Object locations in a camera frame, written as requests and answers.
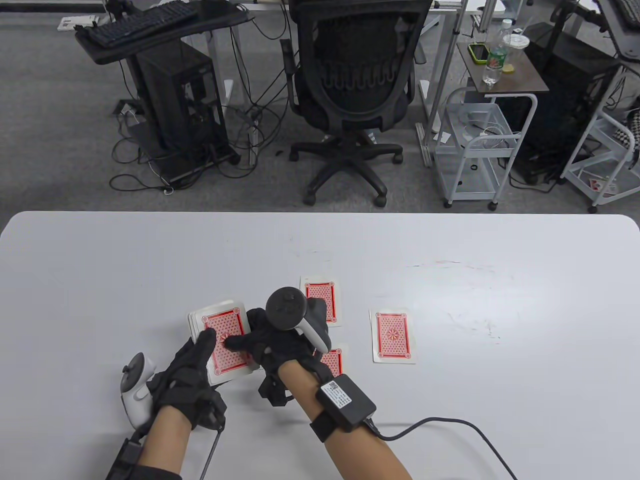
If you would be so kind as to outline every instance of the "gray carpet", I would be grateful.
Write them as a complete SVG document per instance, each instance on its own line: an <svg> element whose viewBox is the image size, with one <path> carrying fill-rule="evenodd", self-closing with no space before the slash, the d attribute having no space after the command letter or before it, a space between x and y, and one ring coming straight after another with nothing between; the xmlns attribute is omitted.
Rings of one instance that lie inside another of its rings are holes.
<svg viewBox="0 0 640 480"><path fill-rule="evenodd" d="M538 1L523 10L522 19L534 15L547 20L550 6ZM153 184L158 179L146 166L120 165L111 160L118 134L116 120L109 113L117 99L127 96L120 67L117 63L95 65L72 33L56 31L61 16L0 15L0 229L23 210L380 211L372 204L374 191L349 173L330 180L319 191L315 207L302 204L305 184L322 162L302 155L298 163L290 163L287 146L293 141L317 141L323 134L291 112L276 141L261 152L259 166L248 178L230 180L210 170L191 189L173 195L113 191L108 180L118 173L133 173ZM282 29L279 13L259 14L257 21L270 35ZM253 97L257 98L282 68L280 46L262 38L252 24L240 28ZM583 26L581 36L602 49L612 49L611 41L596 27ZM436 32L432 31L422 39L429 63L418 67L418 78L428 78L435 38ZM238 79L228 34L221 34L220 43L223 77ZM458 85L463 72L456 53L448 90ZM234 89L232 104L240 104L239 88ZM274 109L281 112L283 107L284 102L279 102ZM423 119L422 104L416 100L395 129L378 135L379 140L401 143L405 148L404 164L400 166L392 165L389 158L373 163L389 189L385 212L444 211L434 172L422 165L413 129L414 123ZM228 123L230 132L241 126L234 115L229 115ZM264 130L269 131L273 125L273 119L265 114ZM121 158L133 154L132 146L120 151ZM498 211L582 213L587 206L587 198L569 184L556 187L548 195L507 187ZM486 202L456 202L447 212L487 212ZM626 214L640 221L640 196L606 205L600 212Z"/></svg>

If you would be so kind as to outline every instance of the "water bottle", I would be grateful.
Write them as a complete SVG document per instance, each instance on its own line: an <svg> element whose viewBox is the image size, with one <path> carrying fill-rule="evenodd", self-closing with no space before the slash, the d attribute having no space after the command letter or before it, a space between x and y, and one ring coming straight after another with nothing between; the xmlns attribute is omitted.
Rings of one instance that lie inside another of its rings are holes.
<svg viewBox="0 0 640 480"><path fill-rule="evenodd" d="M504 59L509 52L511 38L511 20L504 19L500 31L488 42L489 55L486 59L486 66L482 75L482 80L491 88L502 75Z"/></svg>

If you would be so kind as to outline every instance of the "label sticker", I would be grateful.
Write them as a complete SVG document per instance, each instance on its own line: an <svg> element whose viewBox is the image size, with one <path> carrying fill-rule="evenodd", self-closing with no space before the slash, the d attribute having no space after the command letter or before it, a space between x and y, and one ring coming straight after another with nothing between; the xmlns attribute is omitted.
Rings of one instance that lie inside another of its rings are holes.
<svg viewBox="0 0 640 480"><path fill-rule="evenodd" d="M351 398L340 388L340 385L333 380L320 388L338 408L342 408L351 403Z"/></svg>

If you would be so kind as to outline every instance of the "hand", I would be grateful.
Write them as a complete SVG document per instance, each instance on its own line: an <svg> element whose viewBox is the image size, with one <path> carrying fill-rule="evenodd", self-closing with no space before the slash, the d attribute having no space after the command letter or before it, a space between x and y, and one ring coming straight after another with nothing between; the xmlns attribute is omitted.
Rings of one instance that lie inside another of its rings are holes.
<svg viewBox="0 0 640 480"><path fill-rule="evenodd" d="M210 429L224 426L227 407L207 379L207 361L215 347L216 331L208 328L200 333L195 344L191 339L187 340L175 354L169 368L156 373L147 382L154 399L154 414L147 428L165 405L180 410L190 421L191 429L196 425Z"/></svg>
<svg viewBox="0 0 640 480"><path fill-rule="evenodd" d="M254 308L246 316L251 332L227 337L227 349L249 353L270 376L277 376L280 366L289 360L312 359L311 343L295 330L276 330L267 320L264 309Z"/></svg>

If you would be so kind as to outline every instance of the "computer tower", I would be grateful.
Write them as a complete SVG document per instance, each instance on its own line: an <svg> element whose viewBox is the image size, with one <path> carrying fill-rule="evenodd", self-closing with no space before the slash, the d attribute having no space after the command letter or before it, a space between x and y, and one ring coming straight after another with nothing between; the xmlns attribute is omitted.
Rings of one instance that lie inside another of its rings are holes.
<svg viewBox="0 0 640 480"><path fill-rule="evenodd" d="M154 130L164 152L154 159L163 178L192 172L211 160L210 153L218 157L235 154L228 145L216 76L208 56L174 40L145 50L137 58L153 109L148 120L156 124Z"/></svg>
<svg viewBox="0 0 640 480"><path fill-rule="evenodd" d="M619 65L617 59L564 32L553 49L545 51L552 29L547 23L527 28L531 42L525 52L549 88L538 94L536 114L514 164L530 184L539 175L561 172ZM522 128L530 102L497 102L513 129Z"/></svg>

